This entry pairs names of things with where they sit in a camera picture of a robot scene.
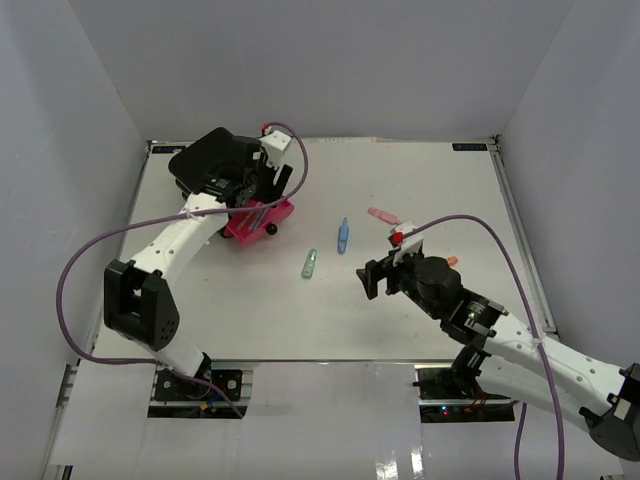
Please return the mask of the blue translucent highlighter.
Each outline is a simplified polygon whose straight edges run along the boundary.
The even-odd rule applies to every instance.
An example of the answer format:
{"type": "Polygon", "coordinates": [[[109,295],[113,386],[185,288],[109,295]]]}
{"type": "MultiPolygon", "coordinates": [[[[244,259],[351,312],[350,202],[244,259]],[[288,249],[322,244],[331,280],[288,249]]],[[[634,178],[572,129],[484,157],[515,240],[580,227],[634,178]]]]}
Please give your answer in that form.
{"type": "Polygon", "coordinates": [[[344,217],[339,227],[338,237],[337,237],[337,253],[340,255],[343,255],[347,250],[349,234],[350,234],[349,221],[347,217],[344,217]]]}

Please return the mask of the purple slim highlighter pen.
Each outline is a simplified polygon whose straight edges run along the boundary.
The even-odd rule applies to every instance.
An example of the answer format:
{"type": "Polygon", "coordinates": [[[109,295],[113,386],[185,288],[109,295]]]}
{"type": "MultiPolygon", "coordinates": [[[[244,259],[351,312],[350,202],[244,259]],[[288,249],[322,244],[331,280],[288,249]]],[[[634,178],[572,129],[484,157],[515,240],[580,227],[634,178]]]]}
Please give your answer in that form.
{"type": "Polygon", "coordinates": [[[253,222],[251,231],[257,230],[262,225],[264,218],[268,215],[268,213],[269,213],[269,208],[264,208],[257,214],[253,222]]]}

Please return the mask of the pink translucent highlighter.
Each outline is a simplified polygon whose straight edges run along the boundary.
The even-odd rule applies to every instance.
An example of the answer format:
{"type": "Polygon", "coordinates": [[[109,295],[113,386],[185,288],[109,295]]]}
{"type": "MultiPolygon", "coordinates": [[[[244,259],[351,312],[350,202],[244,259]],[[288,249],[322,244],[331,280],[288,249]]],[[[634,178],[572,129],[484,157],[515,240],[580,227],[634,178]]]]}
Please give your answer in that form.
{"type": "Polygon", "coordinates": [[[389,225],[399,225],[402,221],[395,215],[375,207],[369,207],[367,213],[389,225]]]}

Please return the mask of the green translucent highlighter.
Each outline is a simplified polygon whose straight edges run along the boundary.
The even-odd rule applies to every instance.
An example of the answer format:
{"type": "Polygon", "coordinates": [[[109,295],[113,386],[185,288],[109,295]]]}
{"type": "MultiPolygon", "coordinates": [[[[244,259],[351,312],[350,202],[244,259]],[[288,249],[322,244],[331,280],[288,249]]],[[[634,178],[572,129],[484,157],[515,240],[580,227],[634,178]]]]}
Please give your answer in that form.
{"type": "Polygon", "coordinates": [[[316,249],[310,249],[307,253],[307,256],[301,271],[301,277],[303,279],[311,279],[313,277],[317,258],[318,258],[318,251],[316,249]]]}

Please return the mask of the pink slim highlighter pen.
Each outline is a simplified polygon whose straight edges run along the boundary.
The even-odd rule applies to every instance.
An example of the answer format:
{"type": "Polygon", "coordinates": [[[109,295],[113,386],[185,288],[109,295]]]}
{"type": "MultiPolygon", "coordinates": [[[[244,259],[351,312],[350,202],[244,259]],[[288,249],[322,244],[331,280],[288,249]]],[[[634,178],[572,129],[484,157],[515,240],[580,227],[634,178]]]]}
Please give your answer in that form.
{"type": "Polygon", "coordinates": [[[255,217],[256,217],[255,212],[248,213],[247,216],[243,219],[242,225],[240,226],[240,230],[251,231],[255,217]]]}

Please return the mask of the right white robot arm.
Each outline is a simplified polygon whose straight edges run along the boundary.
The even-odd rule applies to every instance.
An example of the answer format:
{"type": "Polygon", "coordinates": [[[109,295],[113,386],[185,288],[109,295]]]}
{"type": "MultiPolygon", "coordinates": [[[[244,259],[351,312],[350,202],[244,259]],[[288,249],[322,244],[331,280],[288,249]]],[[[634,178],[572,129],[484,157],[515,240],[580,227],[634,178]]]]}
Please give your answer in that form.
{"type": "Polygon", "coordinates": [[[504,307],[465,288],[440,257],[388,256],[367,262],[356,275],[368,299],[377,297],[384,281],[387,294],[404,294],[462,344],[451,367],[459,396],[486,392],[558,413],[605,451],[638,461],[638,364],[623,368],[535,336],[504,307]]]}

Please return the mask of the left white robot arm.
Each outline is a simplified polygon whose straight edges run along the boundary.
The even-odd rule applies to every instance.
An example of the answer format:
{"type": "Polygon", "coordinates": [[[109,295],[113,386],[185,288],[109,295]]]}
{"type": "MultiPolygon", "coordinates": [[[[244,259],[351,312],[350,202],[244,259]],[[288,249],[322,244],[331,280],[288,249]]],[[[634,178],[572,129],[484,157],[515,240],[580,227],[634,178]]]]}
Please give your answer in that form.
{"type": "Polygon", "coordinates": [[[214,235],[249,245],[292,212],[283,196],[292,168],[282,161],[291,141],[279,130],[251,138],[219,127],[174,154],[168,168],[185,201],[180,219],[129,261],[105,269],[105,326],[177,372],[188,398],[205,396],[212,377],[206,355],[179,332],[172,289],[214,235]]]}

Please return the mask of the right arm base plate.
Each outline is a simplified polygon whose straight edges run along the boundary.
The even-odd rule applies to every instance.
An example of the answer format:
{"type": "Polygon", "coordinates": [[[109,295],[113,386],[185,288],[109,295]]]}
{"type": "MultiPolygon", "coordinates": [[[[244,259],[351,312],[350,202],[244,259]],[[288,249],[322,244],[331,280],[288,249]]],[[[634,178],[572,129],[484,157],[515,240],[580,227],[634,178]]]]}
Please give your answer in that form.
{"type": "Polygon", "coordinates": [[[420,406],[479,410],[482,407],[516,404],[509,397],[489,394],[478,386],[467,384],[456,375],[452,365],[451,359],[418,360],[414,363],[413,387],[417,391],[420,406]]]}

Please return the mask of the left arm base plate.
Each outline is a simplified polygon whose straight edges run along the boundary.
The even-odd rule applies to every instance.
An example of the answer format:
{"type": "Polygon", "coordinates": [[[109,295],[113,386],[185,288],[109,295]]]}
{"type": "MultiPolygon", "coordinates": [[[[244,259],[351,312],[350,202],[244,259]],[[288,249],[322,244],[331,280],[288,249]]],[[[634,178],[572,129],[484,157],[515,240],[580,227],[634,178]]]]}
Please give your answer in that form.
{"type": "MultiPolygon", "coordinates": [[[[239,369],[212,369],[205,381],[215,385],[231,401],[239,401],[243,374],[239,369]]],[[[215,389],[181,379],[169,370],[159,370],[151,399],[159,402],[196,401],[214,398],[216,395],[218,392],[215,389]]]]}

